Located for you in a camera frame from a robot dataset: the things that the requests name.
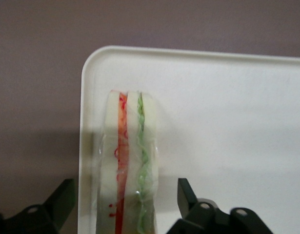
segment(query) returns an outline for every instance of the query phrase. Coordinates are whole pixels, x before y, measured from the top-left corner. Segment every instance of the green stripe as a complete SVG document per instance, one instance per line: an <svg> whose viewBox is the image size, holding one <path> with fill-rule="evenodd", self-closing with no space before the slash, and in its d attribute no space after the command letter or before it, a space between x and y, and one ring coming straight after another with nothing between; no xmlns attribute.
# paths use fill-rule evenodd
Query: green stripe
<svg viewBox="0 0 300 234"><path fill-rule="evenodd" d="M138 176L138 186L139 186L139 200L141 203L141 210L139 214L139 219L138 219L138 233L139 234L145 234L144 230L144 219L145 215L147 213L146 207L144 205L144 198L145 198L145 180L148 176L148 167L149 167L149 155L144 147L144 142L143 142L143 132L144 132L144 108L143 108L143 101L142 101L142 95L141 93L139 94L138 97L138 119L139 119L139 131L138 131L138 146L142 149L142 167L139 171L139 176Z"/></svg>

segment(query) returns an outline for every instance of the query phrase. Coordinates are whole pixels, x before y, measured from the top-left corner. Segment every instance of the white tray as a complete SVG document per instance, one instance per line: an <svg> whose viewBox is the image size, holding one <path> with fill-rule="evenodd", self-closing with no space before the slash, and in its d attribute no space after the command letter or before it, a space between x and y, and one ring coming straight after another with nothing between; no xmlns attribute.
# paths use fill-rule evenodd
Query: white tray
<svg viewBox="0 0 300 234"><path fill-rule="evenodd" d="M156 100L158 233L180 218L177 178L224 212L300 234L300 58L109 46L82 71L79 234L94 234L96 148L111 89Z"/></svg>

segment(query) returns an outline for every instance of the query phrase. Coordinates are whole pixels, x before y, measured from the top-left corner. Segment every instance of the red stripe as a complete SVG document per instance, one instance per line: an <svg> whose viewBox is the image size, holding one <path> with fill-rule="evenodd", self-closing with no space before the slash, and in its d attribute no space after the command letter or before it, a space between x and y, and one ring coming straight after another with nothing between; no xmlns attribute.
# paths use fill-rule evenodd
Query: red stripe
<svg viewBox="0 0 300 234"><path fill-rule="evenodd" d="M128 136L127 136L127 96L120 94L119 101L119 131L118 131L118 188L117 188L117 207L115 234L122 233L123 213L124 213L124 197L127 181L128 167Z"/></svg>

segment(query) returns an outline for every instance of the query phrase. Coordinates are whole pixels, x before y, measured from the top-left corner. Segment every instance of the black plastic part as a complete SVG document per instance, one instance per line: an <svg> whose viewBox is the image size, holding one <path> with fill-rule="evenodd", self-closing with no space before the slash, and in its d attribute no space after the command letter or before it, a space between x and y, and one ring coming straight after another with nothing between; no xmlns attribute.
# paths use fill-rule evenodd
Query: black plastic part
<svg viewBox="0 0 300 234"><path fill-rule="evenodd" d="M270 229L252 210L234 208L230 213L230 224L247 234L270 234Z"/></svg>
<svg viewBox="0 0 300 234"><path fill-rule="evenodd" d="M167 234L272 234L252 210L234 208L229 215L208 201L198 201L188 180L180 178L178 206L182 219Z"/></svg>
<svg viewBox="0 0 300 234"><path fill-rule="evenodd" d="M66 179L44 202L44 206L58 229L61 229L75 206L75 184Z"/></svg>
<svg viewBox="0 0 300 234"><path fill-rule="evenodd" d="M202 228L185 219L178 219L167 234L201 234Z"/></svg>
<svg viewBox="0 0 300 234"><path fill-rule="evenodd" d="M74 180L66 179L43 205L29 206L9 219L0 214L0 234L58 234L75 197Z"/></svg>
<svg viewBox="0 0 300 234"><path fill-rule="evenodd" d="M186 178L178 179L177 202L182 218L186 217L189 211L198 202L198 199Z"/></svg>

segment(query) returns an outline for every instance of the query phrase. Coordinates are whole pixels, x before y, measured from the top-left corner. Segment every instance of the clear plastic wrap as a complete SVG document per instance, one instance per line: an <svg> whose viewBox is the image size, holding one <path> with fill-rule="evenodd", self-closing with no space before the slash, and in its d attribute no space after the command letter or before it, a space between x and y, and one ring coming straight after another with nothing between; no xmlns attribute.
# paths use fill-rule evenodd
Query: clear plastic wrap
<svg viewBox="0 0 300 234"><path fill-rule="evenodd" d="M109 93L99 147L97 234L155 234L156 111L145 93Z"/></svg>

